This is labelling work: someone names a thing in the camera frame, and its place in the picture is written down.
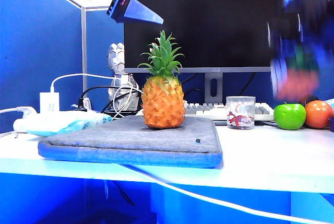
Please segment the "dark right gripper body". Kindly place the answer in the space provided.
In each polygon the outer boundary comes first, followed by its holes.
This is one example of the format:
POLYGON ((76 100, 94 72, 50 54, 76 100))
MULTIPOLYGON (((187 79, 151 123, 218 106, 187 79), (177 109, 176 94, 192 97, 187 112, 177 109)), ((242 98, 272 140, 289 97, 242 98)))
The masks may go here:
POLYGON ((271 62, 333 62, 333 10, 283 11, 268 18, 271 62))

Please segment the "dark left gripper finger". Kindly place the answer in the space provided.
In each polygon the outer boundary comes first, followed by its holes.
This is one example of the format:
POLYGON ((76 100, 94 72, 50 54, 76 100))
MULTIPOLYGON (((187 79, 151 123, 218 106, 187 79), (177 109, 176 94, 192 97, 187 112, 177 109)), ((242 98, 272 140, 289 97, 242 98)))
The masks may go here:
POLYGON ((164 19, 150 8, 146 7, 138 0, 130 0, 124 12, 124 17, 128 19, 142 20, 163 24, 164 19))

